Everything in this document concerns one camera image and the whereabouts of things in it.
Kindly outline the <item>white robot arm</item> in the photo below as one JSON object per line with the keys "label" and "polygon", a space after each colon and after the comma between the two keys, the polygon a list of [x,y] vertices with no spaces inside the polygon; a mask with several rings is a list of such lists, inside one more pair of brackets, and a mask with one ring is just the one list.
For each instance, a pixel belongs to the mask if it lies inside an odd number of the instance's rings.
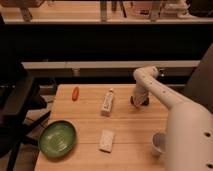
{"label": "white robot arm", "polygon": [[201,104],[157,80],[155,66],[133,72],[135,107],[154,95],[169,111],[165,137],[165,171],[213,171],[213,114]]}

